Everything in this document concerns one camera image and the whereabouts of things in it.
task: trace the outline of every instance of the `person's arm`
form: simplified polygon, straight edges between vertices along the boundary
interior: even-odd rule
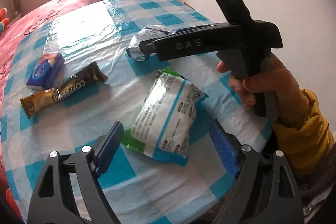
[[[321,115],[316,95],[302,90],[306,107],[296,116],[278,119],[273,130],[295,175],[310,175],[334,144],[329,123]]]
[[[296,176],[304,178],[313,172],[333,146],[329,124],[321,115],[316,95],[300,90],[299,85],[283,63],[273,55],[274,70],[262,72],[243,81],[231,75],[229,86],[237,93],[243,106],[255,104],[254,93],[275,92],[279,118],[273,124],[279,148],[285,153]],[[223,62],[218,72],[229,70]]]

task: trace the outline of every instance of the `package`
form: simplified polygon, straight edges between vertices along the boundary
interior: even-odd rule
[[[205,96],[179,74],[162,69],[122,143],[163,162],[185,165],[195,102]]]
[[[132,37],[128,49],[126,49],[127,55],[130,59],[135,61],[146,61],[149,59],[150,54],[143,54],[140,50],[141,41],[154,41],[160,37],[172,34],[172,31],[161,25],[149,25],[144,27],[136,35]]]
[[[45,53],[36,63],[26,87],[32,91],[49,90],[64,63],[64,58],[59,52]]]
[[[97,63],[93,62],[71,76],[62,86],[38,91],[26,98],[21,98],[20,102],[27,117],[30,119],[41,109],[64,100],[86,85],[95,84],[98,81],[106,82],[107,79],[108,77],[100,71]]]

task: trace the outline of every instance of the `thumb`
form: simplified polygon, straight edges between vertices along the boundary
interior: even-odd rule
[[[270,70],[245,78],[243,87],[252,93],[279,92],[292,82],[292,75],[286,68]]]

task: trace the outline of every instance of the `stuffed toy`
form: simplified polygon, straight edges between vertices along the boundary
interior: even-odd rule
[[[5,28],[7,28],[9,23],[11,22],[10,18],[5,18],[6,13],[7,13],[6,8],[0,9],[0,33],[2,33],[5,30]]]

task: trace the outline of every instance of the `blue and white tablecloth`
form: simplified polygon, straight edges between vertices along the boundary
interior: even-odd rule
[[[190,130],[186,166],[163,164],[121,145],[99,183],[124,224],[188,223],[202,215],[229,190],[226,173],[208,128],[218,119],[241,143],[260,151],[271,134],[268,119],[241,107],[228,87],[229,74],[216,72],[215,53],[158,62],[135,62],[125,49],[141,28],[165,25],[180,29],[210,21],[176,0],[105,0],[65,14],[27,36],[18,46],[6,85],[1,139],[8,181],[26,221],[29,202],[50,151],[74,153],[107,134],[115,121],[130,128],[141,109],[157,70],[168,67],[205,91]],[[63,102],[27,119],[20,98],[43,51],[59,50],[66,60],[60,84],[97,61],[109,79],[87,86]],[[76,176],[73,188],[81,215],[87,217]]]

